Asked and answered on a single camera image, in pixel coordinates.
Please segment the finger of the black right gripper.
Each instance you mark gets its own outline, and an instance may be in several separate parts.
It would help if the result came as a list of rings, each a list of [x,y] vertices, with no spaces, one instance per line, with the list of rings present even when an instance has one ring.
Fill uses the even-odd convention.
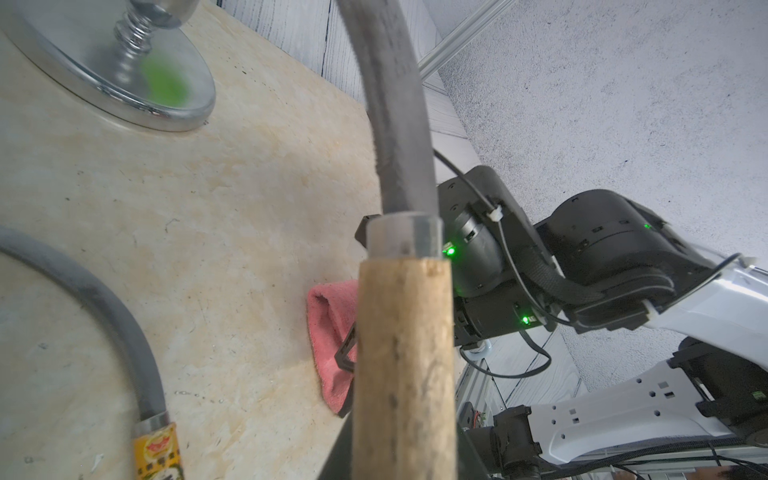
[[[349,333],[347,334],[344,342],[337,350],[334,359],[337,366],[347,373],[353,374],[356,363],[350,358],[353,347],[356,345],[356,324],[353,323]],[[348,385],[348,390],[342,407],[337,415],[340,418],[345,418],[352,410],[352,404],[354,399],[354,379],[351,379]]]

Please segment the pink fluffy rag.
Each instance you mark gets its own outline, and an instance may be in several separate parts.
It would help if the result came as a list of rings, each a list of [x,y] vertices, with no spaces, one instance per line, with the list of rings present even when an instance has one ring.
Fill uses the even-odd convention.
[[[353,331],[358,281],[314,286],[307,296],[307,326],[322,397],[329,409],[345,417],[352,406],[351,371],[340,367],[336,354]]]

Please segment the small sickle wooden handle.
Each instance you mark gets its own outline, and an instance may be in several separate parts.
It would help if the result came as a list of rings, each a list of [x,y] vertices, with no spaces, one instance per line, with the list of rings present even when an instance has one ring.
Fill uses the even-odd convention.
[[[177,425],[170,419],[160,372],[148,340],[132,313],[94,274],[67,255],[7,228],[1,252],[45,275],[67,291],[100,323],[131,380],[139,421],[133,429],[138,479],[184,479]]]
[[[351,474],[454,479],[451,267],[442,253],[421,78],[395,1],[343,1],[374,138],[382,213],[360,266]]]

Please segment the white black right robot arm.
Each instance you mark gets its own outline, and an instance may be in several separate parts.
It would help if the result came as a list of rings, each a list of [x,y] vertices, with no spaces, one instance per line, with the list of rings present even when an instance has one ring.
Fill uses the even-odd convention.
[[[619,385],[509,408],[486,427],[461,422],[461,478],[556,479],[647,455],[766,446],[764,269],[705,256],[610,190],[576,194],[537,224],[488,167],[445,181],[438,197],[461,351],[538,326],[683,335],[671,358]]]

